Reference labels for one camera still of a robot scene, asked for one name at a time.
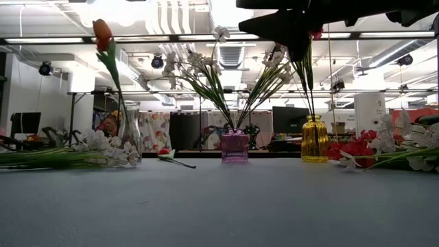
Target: yellow glass vase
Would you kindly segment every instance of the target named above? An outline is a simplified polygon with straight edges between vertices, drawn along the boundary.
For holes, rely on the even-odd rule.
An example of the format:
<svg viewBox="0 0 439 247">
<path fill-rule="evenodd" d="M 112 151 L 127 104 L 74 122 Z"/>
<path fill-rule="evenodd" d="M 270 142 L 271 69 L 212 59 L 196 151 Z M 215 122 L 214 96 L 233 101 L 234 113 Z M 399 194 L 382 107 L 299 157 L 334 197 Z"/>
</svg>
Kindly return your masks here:
<svg viewBox="0 0 439 247">
<path fill-rule="evenodd" d="M 323 150 L 329 147 L 327 127 L 320 121 L 322 116 L 316 115 L 313 121 L 312 116 L 307 116 L 308 122 L 302 128 L 302 160 L 312 163 L 323 163 L 328 157 Z"/>
</svg>

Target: computer monitor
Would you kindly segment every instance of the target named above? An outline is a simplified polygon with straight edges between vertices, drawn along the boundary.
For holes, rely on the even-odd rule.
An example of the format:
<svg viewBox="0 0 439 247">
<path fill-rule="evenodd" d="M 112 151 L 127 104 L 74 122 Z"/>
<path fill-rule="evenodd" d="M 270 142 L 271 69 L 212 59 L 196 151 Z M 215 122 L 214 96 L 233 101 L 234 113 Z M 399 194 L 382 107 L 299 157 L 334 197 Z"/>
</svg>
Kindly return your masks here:
<svg viewBox="0 0 439 247">
<path fill-rule="evenodd" d="M 307 108 L 273 106 L 273 130 L 275 133 L 301 134 L 307 115 Z"/>
<path fill-rule="evenodd" d="M 37 134 L 40 127 L 41 113 L 14 113 L 11 116 L 11 138 L 15 134 Z"/>
</svg>

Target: table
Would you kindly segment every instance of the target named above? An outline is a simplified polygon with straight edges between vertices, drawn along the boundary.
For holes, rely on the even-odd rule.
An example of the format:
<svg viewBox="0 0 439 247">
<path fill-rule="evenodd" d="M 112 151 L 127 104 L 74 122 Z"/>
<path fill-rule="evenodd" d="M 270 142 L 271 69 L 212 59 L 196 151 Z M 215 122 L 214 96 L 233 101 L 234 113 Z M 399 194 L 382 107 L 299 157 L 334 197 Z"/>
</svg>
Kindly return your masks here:
<svg viewBox="0 0 439 247">
<path fill-rule="evenodd" d="M 294 158 L 0 172 L 0 246 L 437 246 L 439 175 Z"/>
</svg>

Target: orange tulip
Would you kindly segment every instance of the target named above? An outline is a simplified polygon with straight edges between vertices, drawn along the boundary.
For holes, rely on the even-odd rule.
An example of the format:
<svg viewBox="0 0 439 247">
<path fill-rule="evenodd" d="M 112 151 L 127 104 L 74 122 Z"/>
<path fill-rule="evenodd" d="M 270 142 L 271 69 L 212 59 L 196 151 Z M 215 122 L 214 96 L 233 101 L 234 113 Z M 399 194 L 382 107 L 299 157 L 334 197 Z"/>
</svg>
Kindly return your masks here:
<svg viewBox="0 0 439 247">
<path fill-rule="evenodd" d="M 97 49 L 100 51 L 107 51 L 110 39 L 112 38 L 112 33 L 107 23 L 102 19 L 93 21 L 93 31 L 96 35 Z"/>
</svg>

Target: pink glass vase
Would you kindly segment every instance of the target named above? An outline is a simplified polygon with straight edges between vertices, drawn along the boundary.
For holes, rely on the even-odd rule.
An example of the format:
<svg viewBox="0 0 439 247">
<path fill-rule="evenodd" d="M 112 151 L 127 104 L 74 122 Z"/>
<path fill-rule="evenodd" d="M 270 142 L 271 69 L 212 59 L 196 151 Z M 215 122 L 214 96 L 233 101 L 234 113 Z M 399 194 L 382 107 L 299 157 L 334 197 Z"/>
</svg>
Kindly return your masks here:
<svg viewBox="0 0 439 247">
<path fill-rule="evenodd" d="M 248 162 L 248 142 L 250 137 L 242 130 L 229 130 L 221 136 L 222 162 Z"/>
</svg>

